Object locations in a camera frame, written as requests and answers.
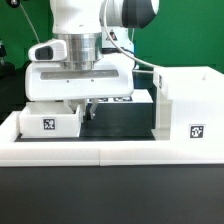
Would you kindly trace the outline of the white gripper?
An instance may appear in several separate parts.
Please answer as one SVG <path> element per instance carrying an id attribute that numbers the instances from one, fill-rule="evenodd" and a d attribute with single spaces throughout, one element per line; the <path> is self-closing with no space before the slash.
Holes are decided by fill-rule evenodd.
<path id="1" fill-rule="evenodd" d="M 68 56 L 64 40 L 51 39 L 28 51 L 31 64 L 26 69 L 25 92 L 31 101 L 64 100 L 70 114 L 77 115 L 79 103 L 88 99 L 86 117 L 95 118 L 99 100 L 130 96 L 133 93 L 134 62 L 122 53 L 104 54 L 90 70 L 66 69 Z"/>

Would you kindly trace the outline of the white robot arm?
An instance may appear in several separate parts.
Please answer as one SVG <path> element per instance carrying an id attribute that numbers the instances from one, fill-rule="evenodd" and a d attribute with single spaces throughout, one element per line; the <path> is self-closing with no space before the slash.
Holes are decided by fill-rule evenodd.
<path id="1" fill-rule="evenodd" d="M 29 49 L 31 101 L 86 101 L 133 93 L 129 28 L 144 28 L 159 0 L 50 0 L 53 38 Z"/>

